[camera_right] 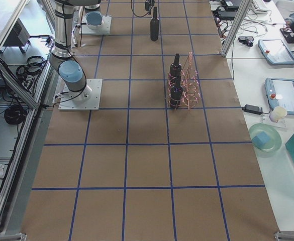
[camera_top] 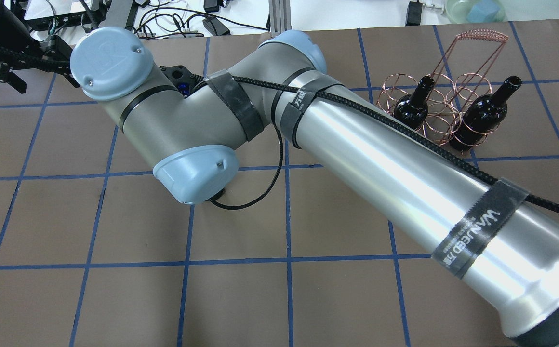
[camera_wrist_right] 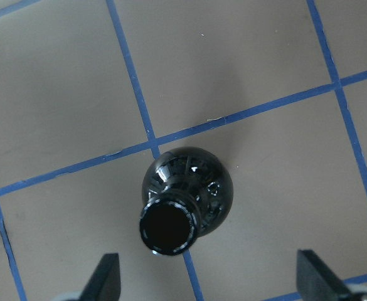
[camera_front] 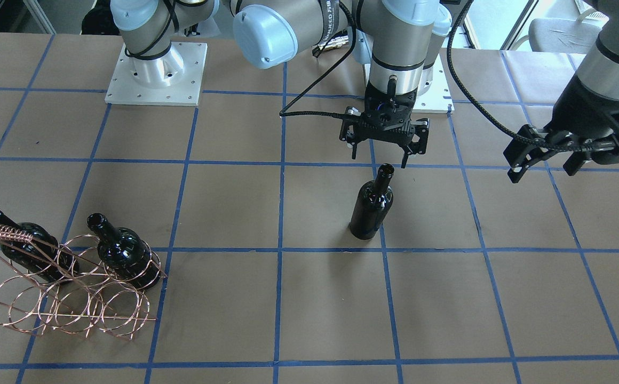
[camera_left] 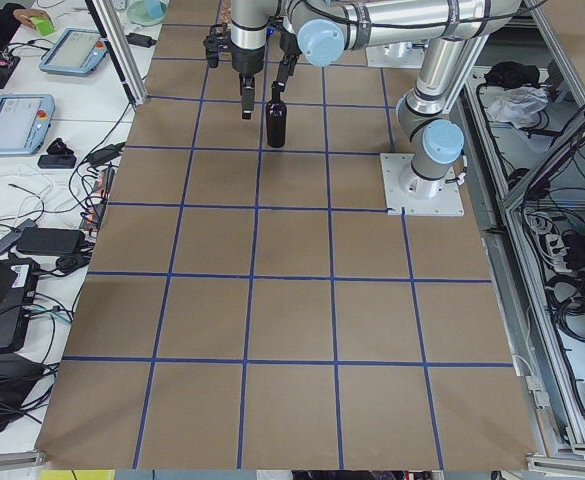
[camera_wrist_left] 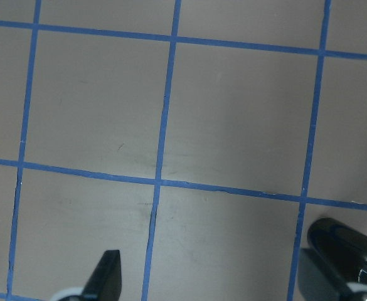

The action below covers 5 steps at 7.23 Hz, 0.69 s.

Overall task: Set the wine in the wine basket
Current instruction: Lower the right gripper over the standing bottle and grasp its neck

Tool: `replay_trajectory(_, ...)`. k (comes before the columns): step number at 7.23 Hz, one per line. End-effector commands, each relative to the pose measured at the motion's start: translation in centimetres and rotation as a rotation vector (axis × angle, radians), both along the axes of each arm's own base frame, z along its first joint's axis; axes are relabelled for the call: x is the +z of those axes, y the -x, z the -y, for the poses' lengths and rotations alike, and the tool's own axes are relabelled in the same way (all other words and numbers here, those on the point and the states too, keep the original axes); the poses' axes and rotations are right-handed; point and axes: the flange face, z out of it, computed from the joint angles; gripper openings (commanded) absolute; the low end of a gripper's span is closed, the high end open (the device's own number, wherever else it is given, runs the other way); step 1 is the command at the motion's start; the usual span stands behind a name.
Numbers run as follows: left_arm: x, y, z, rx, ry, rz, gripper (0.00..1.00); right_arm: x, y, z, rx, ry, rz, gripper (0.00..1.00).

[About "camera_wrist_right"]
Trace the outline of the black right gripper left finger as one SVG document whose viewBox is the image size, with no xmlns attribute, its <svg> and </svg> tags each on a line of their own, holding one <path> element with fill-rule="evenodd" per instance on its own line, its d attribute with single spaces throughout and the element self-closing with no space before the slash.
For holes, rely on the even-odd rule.
<svg viewBox="0 0 367 301">
<path fill-rule="evenodd" d="M 120 295 L 119 254 L 104 254 L 84 287 L 80 300 L 119 300 Z"/>
</svg>

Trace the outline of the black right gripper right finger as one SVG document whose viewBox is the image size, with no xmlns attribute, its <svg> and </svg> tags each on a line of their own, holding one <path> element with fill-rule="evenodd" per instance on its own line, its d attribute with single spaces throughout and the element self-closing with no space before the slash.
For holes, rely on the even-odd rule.
<svg viewBox="0 0 367 301">
<path fill-rule="evenodd" d="M 351 300 L 352 296 L 313 250 L 297 250 L 296 288 L 302 300 Z"/>
</svg>

